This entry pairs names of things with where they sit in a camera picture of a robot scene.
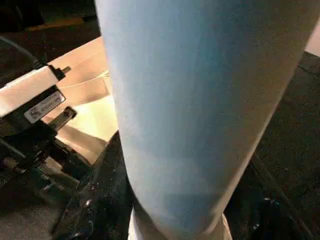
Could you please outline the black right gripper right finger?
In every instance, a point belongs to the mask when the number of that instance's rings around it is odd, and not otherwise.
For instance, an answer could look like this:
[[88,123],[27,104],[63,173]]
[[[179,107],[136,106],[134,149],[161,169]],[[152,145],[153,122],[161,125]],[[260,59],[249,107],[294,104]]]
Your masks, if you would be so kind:
[[224,214],[234,240],[311,240],[313,203],[305,152],[271,158],[255,153]]

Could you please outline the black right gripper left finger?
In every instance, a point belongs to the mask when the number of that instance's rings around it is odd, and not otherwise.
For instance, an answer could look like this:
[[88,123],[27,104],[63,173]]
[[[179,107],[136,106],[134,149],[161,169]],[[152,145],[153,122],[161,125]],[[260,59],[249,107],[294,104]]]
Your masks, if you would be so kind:
[[81,179],[53,231],[54,240],[126,240],[133,208],[119,132]]

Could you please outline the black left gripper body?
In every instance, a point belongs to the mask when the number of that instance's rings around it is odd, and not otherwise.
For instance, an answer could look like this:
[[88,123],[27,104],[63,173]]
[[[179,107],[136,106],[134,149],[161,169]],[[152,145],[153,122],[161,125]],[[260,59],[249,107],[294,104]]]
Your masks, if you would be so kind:
[[0,186],[18,183],[46,201],[67,201],[92,171],[90,162],[57,138],[71,118],[20,128],[0,120]]

